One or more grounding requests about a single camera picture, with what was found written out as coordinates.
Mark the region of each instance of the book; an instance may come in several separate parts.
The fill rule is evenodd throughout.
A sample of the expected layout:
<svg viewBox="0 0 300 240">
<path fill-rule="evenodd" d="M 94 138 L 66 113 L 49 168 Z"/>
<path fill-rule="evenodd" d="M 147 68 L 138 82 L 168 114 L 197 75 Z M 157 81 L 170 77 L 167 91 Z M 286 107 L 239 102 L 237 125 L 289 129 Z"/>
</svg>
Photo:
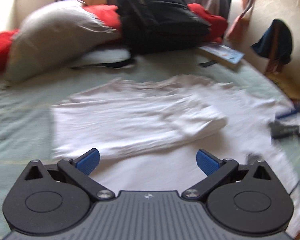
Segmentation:
<svg viewBox="0 0 300 240">
<path fill-rule="evenodd" d="M 205 43 L 197 48 L 197 52 L 231 69 L 234 69 L 244 56 L 244 53 L 216 42 Z"/>
</svg>

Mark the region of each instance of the triangular opening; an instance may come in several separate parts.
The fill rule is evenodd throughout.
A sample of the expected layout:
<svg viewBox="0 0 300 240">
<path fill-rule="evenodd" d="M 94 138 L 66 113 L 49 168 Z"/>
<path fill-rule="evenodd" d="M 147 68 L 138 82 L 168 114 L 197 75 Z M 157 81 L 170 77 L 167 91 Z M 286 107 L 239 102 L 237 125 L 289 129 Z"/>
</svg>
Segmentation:
<svg viewBox="0 0 300 240">
<path fill-rule="evenodd" d="M 31 179 L 41 179 L 43 178 L 41 172 L 39 171 L 38 166 L 32 166 L 31 170 L 26 176 L 26 180 L 31 180 Z"/>
<path fill-rule="evenodd" d="M 262 166 L 259 166 L 256 170 L 256 172 L 253 175 L 254 178 L 256 179 L 266 179 L 266 180 L 271 180 L 270 175 L 266 171 L 266 169 Z"/>
</svg>

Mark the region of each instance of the blue object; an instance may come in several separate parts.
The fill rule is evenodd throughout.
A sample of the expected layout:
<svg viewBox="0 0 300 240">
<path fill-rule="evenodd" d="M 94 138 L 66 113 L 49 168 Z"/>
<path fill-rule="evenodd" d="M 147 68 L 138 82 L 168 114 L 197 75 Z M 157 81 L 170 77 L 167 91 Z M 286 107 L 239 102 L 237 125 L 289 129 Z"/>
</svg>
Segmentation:
<svg viewBox="0 0 300 240">
<path fill-rule="evenodd" d="M 207 176 L 220 168 L 220 163 L 202 149 L 197 152 L 197 165 Z"/>
<path fill-rule="evenodd" d="M 291 31 L 287 25 L 279 19 L 274 19 L 271 26 L 263 34 L 260 41 L 253 44 L 251 48 L 261 57 L 269 58 L 270 51 L 272 48 L 272 41 L 274 36 L 274 26 L 277 25 L 279 28 L 278 35 L 278 49 L 275 56 L 275 60 L 279 60 L 283 65 L 288 64 L 291 61 L 291 53 L 293 48 Z"/>
<path fill-rule="evenodd" d="M 291 109 L 290 112 L 285 112 L 285 113 L 281 113 L 281 114 L 276 114 L 275 115 L 275 118 L 276 119 L 282 119 L 282 118 L 285 118 L 285 117 L 288 117 L 290 115 L 294 115 L 294 114 L 297 114 L 298 113 L 298 110 L 296 109 Z"/>
<path fill-rule="evenodd" d="M 97 149 L 91 149 L 84 154 L 83 158 L 77 162 L 75 167 L 88 176 L 98 166 L 99 161 L 99 151 Z"/>
</svg>

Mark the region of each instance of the dark blue cloth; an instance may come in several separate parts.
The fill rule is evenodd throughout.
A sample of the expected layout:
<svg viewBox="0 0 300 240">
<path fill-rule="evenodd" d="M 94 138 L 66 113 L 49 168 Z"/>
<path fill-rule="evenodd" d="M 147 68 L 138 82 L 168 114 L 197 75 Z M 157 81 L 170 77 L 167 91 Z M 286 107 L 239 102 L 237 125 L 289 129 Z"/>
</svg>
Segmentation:
<svg viewBox="0 0 300 240">
<path fill-rule="evenodd" d="M 278 49 L 275 60 L 279 60 L 283 65 L 291 61 L 291 53 L 293 49 L 292 36 L 288 26 L 279 19 L 272 21 L 269 29 L 263 34 L 260 41 L 253 44 L 251 48 L 261 57 L 269 58 L 274 36 L 274 26 L 279 27 Z"/>
</svg>

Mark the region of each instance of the metal screw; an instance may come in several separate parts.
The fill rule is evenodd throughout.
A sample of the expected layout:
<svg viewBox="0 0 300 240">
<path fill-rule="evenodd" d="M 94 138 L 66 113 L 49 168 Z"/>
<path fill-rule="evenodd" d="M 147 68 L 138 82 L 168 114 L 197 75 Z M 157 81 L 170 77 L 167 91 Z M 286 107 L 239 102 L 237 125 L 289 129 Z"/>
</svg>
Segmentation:
<svg viewBox="0 0 300 240">
<path fill-rule="evenodd" d="M 103 190 L 100 190 L 98 193 L 97 193 L 97 196 L 99 198 L 111 198 L 112 197 L 112 192 L 110 190 L 107 190 L 107 189 L 103 189 Z"/>
<path fill-rule="evenodd" d="M 185 195 L 186 195 L 186 197 L 198 197 L 200 195 L 200 193 L 198 190 L 191 188 L 191 189 L 187 189 L 185 191 Z"/>
</svg>

